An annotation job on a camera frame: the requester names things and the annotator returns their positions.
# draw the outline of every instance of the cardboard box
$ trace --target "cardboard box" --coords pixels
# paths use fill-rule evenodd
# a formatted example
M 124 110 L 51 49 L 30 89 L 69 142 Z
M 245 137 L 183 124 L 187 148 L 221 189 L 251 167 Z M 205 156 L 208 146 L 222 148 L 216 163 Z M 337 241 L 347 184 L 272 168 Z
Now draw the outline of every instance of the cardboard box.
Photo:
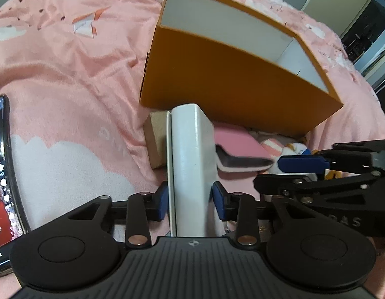
M 232 0 L 164 0 L 140 103 L 196 103 L 211 120 L 293 137 L 343 106 L 298 35 Z
M 166 113 L 151 112 L 143 125 L 151 168 L 166 165 Z

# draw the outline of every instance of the orange box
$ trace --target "orange box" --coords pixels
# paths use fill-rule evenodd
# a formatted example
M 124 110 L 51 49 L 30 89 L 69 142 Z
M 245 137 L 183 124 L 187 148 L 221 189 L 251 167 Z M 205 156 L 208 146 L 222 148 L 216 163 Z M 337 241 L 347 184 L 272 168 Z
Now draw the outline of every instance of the orange box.
M 299 137 L 343 104 L 302 39 L 232 0 L 164 0 L 140 103 Z

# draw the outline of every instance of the screw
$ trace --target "screw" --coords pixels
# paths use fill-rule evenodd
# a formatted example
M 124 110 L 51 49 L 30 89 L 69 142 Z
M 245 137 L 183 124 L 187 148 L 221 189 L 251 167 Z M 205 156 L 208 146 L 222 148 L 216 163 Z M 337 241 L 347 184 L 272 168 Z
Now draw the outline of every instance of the screw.
M 313 198 L 311 198 L 311 197 L 303 197 L 303 198 L 301 198 L 301 202 L 304 203 L 305 205 L 307 205 L 307 204 L 313 202 Z
M 144 245 L 147 241 L 148 238 L 144 235 L 132 235 L 128 239 L 128 242 L 132 245 Z
M 238 238 L 238 242 L 241 244 L 241 245 L 255 245 L 257 243 L 257 239 L 256 237 L 253 237 L 251 235 L 244 235 L 244 236 L 240 236 Z

